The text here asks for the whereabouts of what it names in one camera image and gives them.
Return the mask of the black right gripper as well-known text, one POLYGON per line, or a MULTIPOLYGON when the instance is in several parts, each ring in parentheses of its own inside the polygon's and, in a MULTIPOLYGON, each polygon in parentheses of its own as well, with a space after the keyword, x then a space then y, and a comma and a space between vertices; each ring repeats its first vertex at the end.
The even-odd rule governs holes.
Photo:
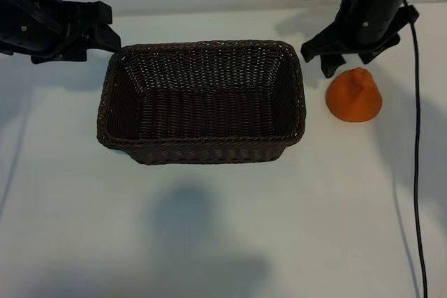
POLYGON ((348 54, 357 54, 368 64, 396 46, 399 31, 418 17, 405 0, 342 0, 334 21, 303 43, 301 54, 306 62, 319 57, 324 76, 331 78, 348 54))

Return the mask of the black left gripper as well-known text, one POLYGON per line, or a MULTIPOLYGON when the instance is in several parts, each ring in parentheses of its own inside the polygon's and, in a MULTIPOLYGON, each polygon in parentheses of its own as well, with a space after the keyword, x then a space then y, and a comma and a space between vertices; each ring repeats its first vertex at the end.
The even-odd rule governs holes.
POLYGON ((1 0, 1 53, 33 64, 87 60, 87 50, 121 50, 112 9, 101 2, 1 0))

